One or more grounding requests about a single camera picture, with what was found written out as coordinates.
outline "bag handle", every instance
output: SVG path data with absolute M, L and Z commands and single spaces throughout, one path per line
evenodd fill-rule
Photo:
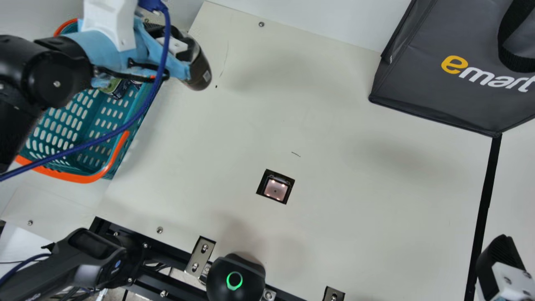
M 498 30 L 498 55 L 500 61 L 510 70 L 521 73 L 535 72 L 535 58 L 522 57 L 507 50 L 503 44 L 527 20 L 535 9 L 534 0 L 513 0 L 503 16 Z

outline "cable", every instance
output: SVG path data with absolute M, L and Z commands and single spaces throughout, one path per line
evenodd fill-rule
M 18 270 L 22 269 L 23 267 L 25 267 L 27 264 L 29 264 L 30 262 L 34 261 L 35 259 L 39 259 L 39 258 L 43 258 L 43 257 L 48 257 L 52 254 L 39 254 L 39 255 L 35 255 L 35 256 L 32 256 L 28 259 L 26 259 L 25 261 L 19 263 L 18 265 L 14 266 L 12 269 L 9 270 L 9 272 L 7 272 L 4 276 L 2 276 L 2 278 L 0 278 L 0 287 L 9 279 L 11 278 Z
M 125 294 L 123 295 L 123 301 L 126 301 L 126 296 L 128 296 L 128 290 L 125 290 Z
M 65 294 L 65 296 L 63 296 L 63 298 L 61 298 L 59 301 L 67 301 L 69 299 L 72 298 L 72 296 L 74 296 L 75 293 L 78 292 L 78 290 L 80 290 L 79 287 L 74 287 L 72 288 L 70 291 L 68 291 L 68 293 Z
M 81 150 L 83 150 L 85 148 L 88 148 L 90 146 L 103 143 L 104 141 L 106 141 L 108 139 L 111 139 L 111 138 L 117 136 L 118 134 L 121 134 L 122 132 L 126 131 L 130 126 L 132 126 L 135 122 L 137 122 L 137 120 L 139 118 L 141 118 L 141 116 L 143 116 L 143 114 L 145 114 L 145 112 L 149 108 L 150 104 L 153 102 L 154 98 L 156 97 L 156 93 L 158 92 L 158 90 L 160 88 L 160 84 L 162 83 L 162 77 L 163 77 L 163 74 L 164 74 L 164 71 L 165 71 L 165 64 L 167 62 L 167 54 L 169 53 L 169 39 L 171 37 L 171 17 L 169 16 L 169 10 L 167 9 L 167 6 L 165 6 L 165 4 L 163 4 L 163 3 L 161 4 L 160 11 L 164 14 L 164 17 L 165 17 L 165 40 L 164 40 L 164 45 L 163 45 L 162 58 L 160 60 L 160 65 L 158 67 L 158 72 L 156 73 L 156 80 L 154 81 L 152 89 L 150 90 L 149 96 L 147 96 L 147 98 L 145 99 L 145 102 L 143 103 L 141 108 L 137 111 L 137 113 L 134 115 L 134 117 L 132 117 L 132 119 L 130 119 L 128 122 L 126 122 L 122 126 L 118 127 L 116 130 L 111 131 L 111 132 L 107 133 L 106 135 L 99 137 L 98 139 L 84 142 L 84 143 L 82 143 L 82 144 L 80 144 L 78 146 L 75 146 L 73 148 L 67 149 L 67 150 L 65 150 L 63 152 L 59 152 L 59 153 L 57 153 L 55 155 L 48 156 L 48 157 L 43 158 L 41 160 L 34 161 L 34 162 L 30 163 L 30 164 L 27 164 L 27 165 L 21 166 L 19 168 L 13 169 L 11 171 L 8 171 L 8 172 L 0 175 L 0 182 L 5 181 L 5 180 L 7 180 L 7 179 L 9 179 L 11 177 L 14 177 L 16 175 L 19 175 L 19 174 L 21 174 L 21 173 L 23 173 L 25 171 L 32 170 L 32 169 L 34 169 L 36 167 L 39 167 L 41 165 L 44 165 L 44 164 L 46 164 L 48 162 L 54 161 L 56 159 L 59 159 L 61 157 L 74 154 L 74 153 L 79 152 L 79 151 L 81 151 Z
M 21 262 L 24 262 L 25 260 L 20 261 L 10 261 L 10 262 L 0 262 L 0 265 L 10 265 L 10 264 L 19 264 Z M 32 260 L 32 262 L 41 262 L 42 260 Z

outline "black shopping bag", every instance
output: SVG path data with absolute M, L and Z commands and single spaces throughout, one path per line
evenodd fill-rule
M 535 117 L 534 0 L 413 0 L 370 101 L 487 136 Z

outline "white panel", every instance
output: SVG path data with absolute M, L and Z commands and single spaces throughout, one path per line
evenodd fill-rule
M 212 0 L 212 2 L 381 52 L 409 6 L 410 0 Z
M 82 14 L 82 0 L 2 1 L 0 34 L 27 40 L 51 37 L 65 21 Z
M 203 5 L 213 83 L 162 87 L 98 215 L 248 252 L 307 300 L 462 299 L 491 140 L 371 104 L 378 53 L 259 21 Z M 295 179 L 287 205 L 255 194 L 266 168 Z
M 29 185 L 17 189 L 2 220 L 51 241 L 58 241 L 78 228 L 88 228 L 93 209 Z
M 483 248 L 511 236 L 526 269 L 535 274 L 535 122 L 503 134 Z

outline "square sensor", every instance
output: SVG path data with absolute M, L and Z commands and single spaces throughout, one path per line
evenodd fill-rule
M 256 194 L 286 204 L 295 180 L 266 169 Z

